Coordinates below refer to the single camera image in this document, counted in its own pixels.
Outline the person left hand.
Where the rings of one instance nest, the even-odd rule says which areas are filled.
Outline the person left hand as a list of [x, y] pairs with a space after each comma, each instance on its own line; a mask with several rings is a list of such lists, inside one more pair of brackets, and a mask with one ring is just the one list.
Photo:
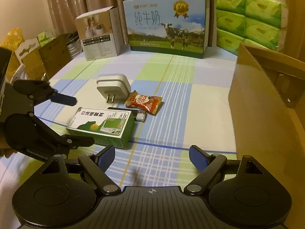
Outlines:
[[3, 135], [0, 138], [0, 149], [1, 149], [1, 157], [9, 158], [12, 154], [17, 153], [16, 150], [12, 149], [6, 142], [6, 139]]

